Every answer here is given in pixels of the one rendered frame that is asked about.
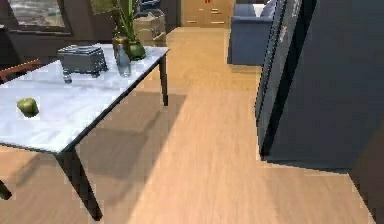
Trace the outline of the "light wooden chest of drawers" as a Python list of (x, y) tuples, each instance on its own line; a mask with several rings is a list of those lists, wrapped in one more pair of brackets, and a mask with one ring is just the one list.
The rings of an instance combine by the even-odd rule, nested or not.
[(228, 28), (234, 0), (181, 0), (181, 22), (186, 27)]

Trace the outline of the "green apple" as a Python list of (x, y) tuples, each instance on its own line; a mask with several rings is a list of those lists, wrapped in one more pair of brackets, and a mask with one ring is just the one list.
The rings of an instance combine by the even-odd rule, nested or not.
[(34, 117), (39, 113), (37, 103), (33, 98), (20, 99), (17, 107), (25, 117)]

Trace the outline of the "dark framed window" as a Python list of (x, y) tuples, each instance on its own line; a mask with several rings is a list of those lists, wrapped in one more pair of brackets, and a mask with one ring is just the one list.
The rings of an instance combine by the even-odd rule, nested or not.
[(64, 0), (0, 0), (0, 24), (13, 31), (71, 32)]

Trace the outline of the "brown wooden chair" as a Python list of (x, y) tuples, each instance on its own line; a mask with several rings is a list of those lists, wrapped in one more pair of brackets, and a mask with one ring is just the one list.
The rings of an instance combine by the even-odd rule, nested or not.
[(32, 71), (33, 69), (38, 68), (41, 65), (39, 59), (35, 59), (29, 62), (25, 62), (20, 65), (16, 65), (0, 71), (0, 80), (2, 82), (8, 81), (8, 76), (17, 72)]

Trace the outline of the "dark grey fridge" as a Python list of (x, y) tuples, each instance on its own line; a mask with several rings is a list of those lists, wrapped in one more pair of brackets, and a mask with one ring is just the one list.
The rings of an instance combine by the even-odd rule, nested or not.
[(384, 0), (285, 0), (257, 100), (262, 160), (350, 169), (384, 120)]

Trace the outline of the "clear glass bottle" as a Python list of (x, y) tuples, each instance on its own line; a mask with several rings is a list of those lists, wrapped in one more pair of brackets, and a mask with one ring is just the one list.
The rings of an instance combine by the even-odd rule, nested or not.
[(128, 55), (124, 51), (122, 44), (117, 47), (116, 64), (121, 76), (127, 77), (131, 75), (131, 64)]

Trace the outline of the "white marble dining table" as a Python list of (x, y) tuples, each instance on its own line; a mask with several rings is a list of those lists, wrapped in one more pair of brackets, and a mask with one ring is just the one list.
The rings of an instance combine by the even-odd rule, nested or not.
[[(59, 60), (0, 85), (0, 145), (52, 154), (76, 190), (91, 217), (102, 212), (75, 147), (154, 69), (160, 69), (163, 102), (168, 102), (167, 47), (145, 48), (146, 57), (131, 62), (131, 75), (121, 76), (110, 44), (101, 47), (108, 70), (97, 77), (72, 73), (63, 80)], [(39, 113), (25, 117), (17, 107), (33, 98)]]

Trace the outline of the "beige cardboard box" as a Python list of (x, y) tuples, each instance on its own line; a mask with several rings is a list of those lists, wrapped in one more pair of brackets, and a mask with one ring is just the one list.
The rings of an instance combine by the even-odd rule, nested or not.
[(134, 16), (136, 37), (143, 46), (166, 46), (166, 20), (160, 9), (149, 9)]

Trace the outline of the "green house plant in pot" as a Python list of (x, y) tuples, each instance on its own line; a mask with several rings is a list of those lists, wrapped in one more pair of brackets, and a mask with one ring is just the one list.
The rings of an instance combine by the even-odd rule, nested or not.
[(139, 0), (90, 0), (94, 15), (111, 13), (114, 23), (112, 45), (114, 56), (117, 56), (118, 46), (122, 45), (124, 52), (131, 61), (139, 61), (146, 57), (146, 51), (135, 35), (134, 12)]

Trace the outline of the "grey metal toaster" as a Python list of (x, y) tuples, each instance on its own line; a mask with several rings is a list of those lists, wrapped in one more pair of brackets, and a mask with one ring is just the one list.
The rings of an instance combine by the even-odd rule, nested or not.
[(101, 71), (108, 70), (101, 47), (70, 45), (59, 49), (57, 56), (61, 62), (63, 74), (66, 76), (79, 73), (97, 77)]

